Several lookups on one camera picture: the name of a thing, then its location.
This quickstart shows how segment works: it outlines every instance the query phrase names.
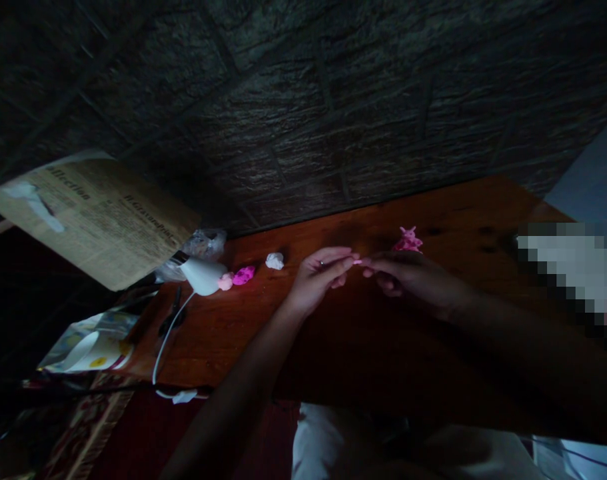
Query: white lamp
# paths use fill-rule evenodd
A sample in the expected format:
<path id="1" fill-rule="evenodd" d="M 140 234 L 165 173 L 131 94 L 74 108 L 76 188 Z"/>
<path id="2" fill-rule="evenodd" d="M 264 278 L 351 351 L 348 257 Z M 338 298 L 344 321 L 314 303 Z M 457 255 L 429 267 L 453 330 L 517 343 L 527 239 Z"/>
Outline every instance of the white lamp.
<path id="1" fill-rule="evenodd" d="M 217 262 L 190 257 L 179 266 L 197 295 L 206 297 L 219 290 L 217 281 L 228 269 Z"/>

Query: hand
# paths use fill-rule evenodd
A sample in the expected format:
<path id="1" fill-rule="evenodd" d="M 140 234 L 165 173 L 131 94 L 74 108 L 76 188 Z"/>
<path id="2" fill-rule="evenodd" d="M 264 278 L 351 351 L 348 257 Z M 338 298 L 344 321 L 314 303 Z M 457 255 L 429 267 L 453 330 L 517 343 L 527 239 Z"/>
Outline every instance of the hand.
<path id="1" fill-rule="evenodd" d="M 376 282 L 388 297 L 406 297 L 440 320 L 452 317 L 474 302 L 478 293 L 463 280 L 414 251 L 383 252 L 365 258 L 364 277 Z"/>
<path id="2" fill-rule="evenodd" d="M 318 307 L 328 289 L 345 285 L 346 272 L 358 256 L 349 247 L 328 247 L 314 252 L 301 262 L 283 304 L 307 317 Z"/>

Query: leg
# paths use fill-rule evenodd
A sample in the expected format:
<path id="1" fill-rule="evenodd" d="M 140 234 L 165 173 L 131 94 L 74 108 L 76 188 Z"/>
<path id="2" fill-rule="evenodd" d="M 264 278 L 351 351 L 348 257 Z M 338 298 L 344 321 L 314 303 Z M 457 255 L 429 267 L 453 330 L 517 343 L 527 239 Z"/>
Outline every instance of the leg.
<path id="1" fill-rule="evenodd" d="M 412 456 L 451 479 L 544 480 L 514 433 L 449 425 Z"/>
<path id="2" fill-rule="evenodd" d="M 348 479 L 388 460 L 370 421 L 348 410 L 301 403 L 293 480 Z"/>

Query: modeling clay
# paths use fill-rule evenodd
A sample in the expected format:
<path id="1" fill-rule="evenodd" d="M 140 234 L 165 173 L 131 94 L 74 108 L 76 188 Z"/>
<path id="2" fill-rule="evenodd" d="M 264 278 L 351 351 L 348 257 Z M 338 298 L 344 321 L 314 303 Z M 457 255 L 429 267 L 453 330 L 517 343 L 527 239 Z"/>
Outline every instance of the modeling clay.
<path id="1" fill-rule="evenodd" d="M 283 255 L 281 253 L 269 253 L 265 259 L 265 264 L 268 268 L 281 270 L 283 268 Z"/>
<path id="2" fill-rule="evenodd" d="M 234 278 L 234 272 L 224 273 L 223 275 L 221 275 L 221 278 L 217 280 L 217 284 L 219 284 L 219 288 L 221 290 L 229 290 L 232 288 Z"/>
<path id="3" fill-rule="evenodd" d="M 249 267 L 243 267 L 235 274 L 235 278 L 232 280 L 232 283 L 235 285 L 243 285 L 248 283 L 252 277 L 255 276 L 255 268 L 250 265 Z"/>
<path id="4" fill-rule="evenodd" d="M 421 251 L 418 249 L 423 242 L 416 238 L 414 234 L 414 230 L 416 227 L 412 227 L 409 230 L 401 227 L 401 240 L 399 240 L 394 247 L 392 247 L 393 251 L 402 251 L 402 250 L 411 250 L 411 251 Z"/>

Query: wooden tabletop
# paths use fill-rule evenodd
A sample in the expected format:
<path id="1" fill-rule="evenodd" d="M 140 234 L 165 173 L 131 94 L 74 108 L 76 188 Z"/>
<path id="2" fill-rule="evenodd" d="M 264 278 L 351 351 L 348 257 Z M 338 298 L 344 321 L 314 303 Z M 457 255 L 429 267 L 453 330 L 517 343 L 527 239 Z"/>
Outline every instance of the wooden tabletop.
<path id="1" fill-rule="evenodd" d="M 417 226 L 423 253 L 469 283 L 545 317 L 545 292 L 518 272 L 503 247 L 527 221 L 570 219 L 503 177 L 488 177 L 229 241 L 230 270 L 255 265 L 255 278 L 230 291 L 195 297 L 161 364 L 160 383 L 216 387 L 288 293 L 299 263 L 321 247 L 361 255 L 389 250 L 399 227 Z M 285 268 L 268 269 L 270 252 Z M 133 332 L 133 358 L 119 372 L 150 379 L 157 329 L 176 285 L 164 285 Z M 185 284 L 185 297 L 191 291 Z M 355 267 L 307 319 L 284 366 L 275 397 L 404 414 L 428 421 L 521 432 L 580 435 L 527 382 L 460 332 L 408 312 Z"/>

